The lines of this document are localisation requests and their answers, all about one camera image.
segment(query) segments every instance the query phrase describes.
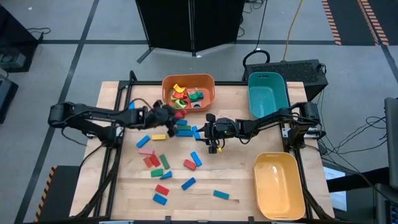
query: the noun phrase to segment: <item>teal bin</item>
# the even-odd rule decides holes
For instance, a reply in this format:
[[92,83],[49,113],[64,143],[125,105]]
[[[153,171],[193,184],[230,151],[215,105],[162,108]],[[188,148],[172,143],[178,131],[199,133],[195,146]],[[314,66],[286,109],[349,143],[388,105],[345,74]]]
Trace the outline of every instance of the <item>teal bin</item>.
[[285,80],[275,72],[252,73],[248,81],[248,96],[252,119],[289,107]]

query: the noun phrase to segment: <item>blue block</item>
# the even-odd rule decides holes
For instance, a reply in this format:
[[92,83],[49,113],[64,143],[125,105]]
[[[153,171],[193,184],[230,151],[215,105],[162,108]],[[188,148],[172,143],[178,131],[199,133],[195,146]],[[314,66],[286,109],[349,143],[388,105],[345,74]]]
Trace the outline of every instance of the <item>blue block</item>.
[[184,119],[180,119],[176,122],[177,125],[187,125],[188,121]]
[[132,109],[134,109],[134,102],[131,102],[131,103],[129,104],[129,110],[132,110]]
[[167,198],[165,198],[159,194],[155,194],[153,200],[161,205],[165,205],[167,202]]
[[187,189],[188,189],[189,187],[191,187],[192,184],[194,184],[195,182],[196,182],[195,178],[192,177],[191,179],[189,179],[188,181],[186,181],[185,184],[181,185],[182,190],[187,190]]
[[191,152],[191,156],[197,166],[201,166],[201,160],[199,159],[198,154],[196,152]]
[[150,140],[149,136],[143,137],[138,143],[137,147],[142,147],[145,143],[147,143]]
[[219,197],[219,198],[226,199],[226,200],[229,199],[229,194],[224,193],[224,192],[220,192],[218,190],[214,190],[213,195],[216,196],[216,197]]
[[176,136],[177,137],[192,137],[193,131],[178,131]]
[[199,135],[199,133],[197,133],[198,128],[196,126],[192,127],[192,131],[193,131],[193,136],[195,137],[195,139],[200,139],[200,135]]
[[171,176],[172,176],[172,172],[168,171],[162,177],[160,177],[160,179],[163,180],[163,179],[166,179],[166,178],[170,178]]

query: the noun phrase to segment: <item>yellow cable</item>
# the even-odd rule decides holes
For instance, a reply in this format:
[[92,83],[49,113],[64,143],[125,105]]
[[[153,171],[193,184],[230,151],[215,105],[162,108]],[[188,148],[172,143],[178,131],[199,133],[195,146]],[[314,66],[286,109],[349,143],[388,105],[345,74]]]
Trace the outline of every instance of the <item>yellow cable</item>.
[[289,38],[290,38],[290,32],[292,31],[294,21],[296,20],[297,14],[299,13],[299,10],[300,10],[300,7],[301,7],[302,3],[303,3],[303,0],[300,0],[300,4],[298,5],[297,11],[296,11],[296,15],[294,15],[293,22],[290,25],[289,33],[287,34],[286,47],[285,47],[285,53],[284,53],[284,59],[283,60],[285,60],[285,57],[286,57],[287,46],[289,44]]

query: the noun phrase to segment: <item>plastic bin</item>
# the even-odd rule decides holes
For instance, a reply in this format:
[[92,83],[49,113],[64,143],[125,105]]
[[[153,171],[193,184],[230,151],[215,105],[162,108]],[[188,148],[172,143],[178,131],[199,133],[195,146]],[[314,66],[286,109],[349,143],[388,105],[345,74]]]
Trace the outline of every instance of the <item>plastic bin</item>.
[[255,72],[248,80],[249,109],[252,119],[289,107],[286,85],[275,72]]
[[174,105],[171,100],[170,91],[173,90],[175,84],[180,87],[198,88],[203,93],[203,100],[200,100],[202,107],[185,108],[188,112],[208,111],[214,102],[216,95],[214,79],[209,74],[192,74],[192,75],[169,75],[162,82],[162,99],[163,102]]
[[305,204],[299,168],[286,152],[264,152],[254,163],[257,206],[271,220],[298,220]]

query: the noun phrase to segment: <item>wooden tabletop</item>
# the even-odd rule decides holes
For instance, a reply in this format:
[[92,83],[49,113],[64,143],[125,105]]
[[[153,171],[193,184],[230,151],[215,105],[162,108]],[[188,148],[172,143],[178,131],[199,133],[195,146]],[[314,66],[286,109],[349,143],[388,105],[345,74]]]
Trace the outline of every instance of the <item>wooden tabletop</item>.
[[[302,83],[287,83],[287,86],[291,104],[307,100]],[[113,109],[117,87],[118,82],[103,82],[96,106]],[[133,86],[131,99],[143,98],[153,104],[162,98],[161,89],[158,85]],[[208,113],[232,120],[250,118],[246,86],[216,86],[215,91],[216,98]],[[137,101],[136,107],[140,106],[143,104]],[[188,125],[201,128],[206,123],[205,113],[190,113],[186,120]],[[208,146],[194,138],[168,137],[166,141],[149,141],[144,148],[155,150],[158,156],[164,154],[170,164],[173,177],[166,180],[151,178],[150,171],[154,168],[147,168],[142,161],[145,155],[137,152],[137,142],[147,134],[166,134],[166,128],[126,130],[112,219],[164,220],[170,215],[172,220],[247,221],[250,216],[255,221],[267,220],[257,209],[253,168],[261,152],[283,152],[278,126],[261,131],[247,145],[238,139],[227,139],[222,154],[208,154]],[[306,139],[305,143],[317,147],[316,140]],[[85,156],[99,145],[97,139],[89,140]],[[203,163],[195,171],[183,166],[185,159],[191,159],[192,151],[197,152]],[[77,214],[98,188],[104,152],[104,149],[98,151],[83,166],[70,215]],[[319,152],[307,147],[301,149],[301,156],[309,191],[327,214],[334,217]],[[197,182],[188,190],[182,190],[181,185],[191,177]],[[170,189],[166,206],[152,200],[157,184]],[[214,190],[229,193],[229,200],[212,196]],[[101,214],[104,214],[107,198],[106,192]]]

